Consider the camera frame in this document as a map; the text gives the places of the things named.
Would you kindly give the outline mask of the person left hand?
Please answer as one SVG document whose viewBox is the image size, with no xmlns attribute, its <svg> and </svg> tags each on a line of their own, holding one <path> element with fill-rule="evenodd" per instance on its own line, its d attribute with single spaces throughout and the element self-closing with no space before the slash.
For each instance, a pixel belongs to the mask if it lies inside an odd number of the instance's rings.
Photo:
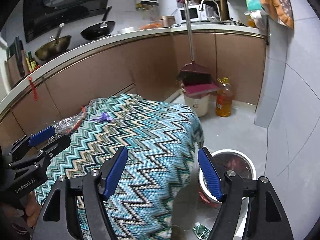
<svg viewBox="0 0 320 240">
<path fill-rule="evenodd" d="M 27 195 L 27 204 L 25 206 L 25 214 L 27 215 L 27 225 L 33 227 L 37 223 L 37 219 L 41 212 L 41 205 L 36 201 L 35 192 L 31 191 Z"/>
</svg>

